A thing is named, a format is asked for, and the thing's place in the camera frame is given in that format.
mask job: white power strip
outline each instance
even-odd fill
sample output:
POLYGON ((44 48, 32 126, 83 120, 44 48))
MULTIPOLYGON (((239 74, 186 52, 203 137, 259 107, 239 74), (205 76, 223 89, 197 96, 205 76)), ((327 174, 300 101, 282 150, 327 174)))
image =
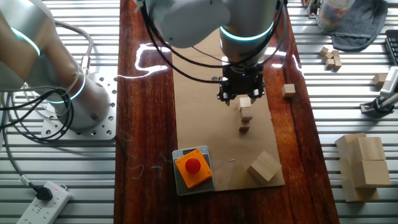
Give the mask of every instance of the white power strip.
POLYGON ((52 199, 44 201, 35 198, 17 224, 52 224, 57 219, 68 203, 70 193, 65 186, 58 186, 53 182, 47 182, 44 187, 51 190, 52 199))

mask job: stacked wooden blocks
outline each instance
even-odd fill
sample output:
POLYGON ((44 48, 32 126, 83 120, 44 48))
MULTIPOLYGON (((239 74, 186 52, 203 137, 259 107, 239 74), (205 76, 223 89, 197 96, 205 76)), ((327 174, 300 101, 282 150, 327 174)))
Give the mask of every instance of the stacked wooden blocks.
POLYGON ((336 141, 347 202, 379 199, 378 187, 391 185, 381 138, 349 134, 336 141))
POLYGON ((239 99, 239 113, 239 131, 249 131, 250 121, 253 119, 253 112, 251 110, 251 99, 249 97, 242 97, 239 99))
POLYGON ((334 68, 337 71, 343 66, 338 50, 332 50, 329 52, 329 49, 323 47, 319 54, 326 60, 326 69, 334 68))
POLYGON ((281 168, 279 161, 263 151, 249 166, 248 172, 260 183, 266 185, 281 168))

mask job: cardboard sheet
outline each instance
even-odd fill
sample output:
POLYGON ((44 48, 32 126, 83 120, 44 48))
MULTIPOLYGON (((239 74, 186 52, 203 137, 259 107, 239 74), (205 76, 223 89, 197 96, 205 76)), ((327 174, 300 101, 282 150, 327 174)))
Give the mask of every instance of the cardboard sheet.
MULTIPOLYGON (((197 45, 200 50, 221 59, 218 30, 197 45)), ((177 49, 198 62, 219 65, 215 59, 194 49, 177 49)), ((173 64, 197 78, 211 80, 222 76, 221 69, 192 65, 173 55, 173 64)), ((178 149, 208 146, 216 191, 272 187, 284 185, 282 170, 268 182, 260 184, 246 170, 262 151, 277 161, 279 155, 274 127, 266 96, 252 104, 253 119, 247 133, 239 132, 239 110, 236 98, 227 106, 217 100, 217 84, 198 83, 174 71, 175 107, 177 115, 178 149)))

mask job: wooden cube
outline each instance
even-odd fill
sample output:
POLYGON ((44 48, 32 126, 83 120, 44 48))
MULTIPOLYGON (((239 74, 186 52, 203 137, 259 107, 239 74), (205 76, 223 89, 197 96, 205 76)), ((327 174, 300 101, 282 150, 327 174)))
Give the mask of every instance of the wooden cube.
POLYGON ((328 52, 329 52, 329 49, 327 49, 326 47, 323 47, 322 50, 319 52, 319 55, 324 57, 328 52))
POLYGON ((341 138, 336 140, 338 154, 340 158, 347 157, 349 161, 351 161, 351 142, 353 142, 358 137, 366 137, 365 133, 359 134, 346 134, 341 138))
POLYGON ((333 54, 332 53, 327 53, 325 55, 326 59, 332 59, 333 58, 333 54))
POLYGON ((242 121, 251 121, 253 119, 253 112, 251 108, 241 108, 240 112, 242 121))
POLYGON ((356 189, 351 178, 343 180, 342 185, 346 202, 367 202, 380 199, 377 188, 356 189))
POLYGON ((263 151, 249 166, 248 172, 260 183, 267 184, 281 168, 279 161, 275 160, 266 151, 263 151))
POLYGON ((333 54, 334 56, 340 56, 340 52, 338 50, 332 50, 331 54, 333 54))
POLYGON ((251 99, 249 97, 241 97, 239 99, 239 109, 251 107, 251 99))
POLYGON ((241 121, 239 120, 239 131, 242 133, 248 132, 250 129, 249 121, 241 121))
POLYGON ((375 77, 373 77, 373 82, 374 85, 377 87, 383 87, 384 82, 386 81, 387 74, 381 73, 377 74, 375 77))
POLYGON ((294 84, 285 84, 282 87, 282 96, 284 98, 293 97, 296 95, 296 90, 294 88, 294 84))
POLYGON ((335 66, 335 61, 333 59, 326 60, 326 69, 332 69, 335 66))
POLYGON ((341 62, 341 60, 336 60, 336 59, 335 59, 335 67, 334 67, 334 69, 337 71, 337 70, 339 70, 342 66, 343 66, 343 63, 341 62))
POLYGON ((356 188, 377 188, 391 185, 386 161, 361 161, 352 166, 356 188))
POLYGON ((341 178, 343 180, 352 178, 351 163, 347 157, 342 157, 338 160, 341 178))
POLYGON ((361 161, 385 161, 380 137, 358 137, 351 143, 353 164, 361 161))

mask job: wooden table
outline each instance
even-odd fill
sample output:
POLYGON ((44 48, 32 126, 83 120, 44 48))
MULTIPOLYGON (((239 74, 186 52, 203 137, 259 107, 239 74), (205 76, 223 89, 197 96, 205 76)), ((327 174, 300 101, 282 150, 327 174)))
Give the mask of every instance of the wooden table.
POLYGON ((150 39, 135 8, 121 1, 114 223, 338 223, 290 20, 280 50, 286 57, 264 67, 286 186, 179 197, 170 162, 177 149, 173 71, 145 76, 142 68, 165 62, 156 50, 137 51, 150 39), (285 83, 295 84, 291 100, 282 97, 285 83))

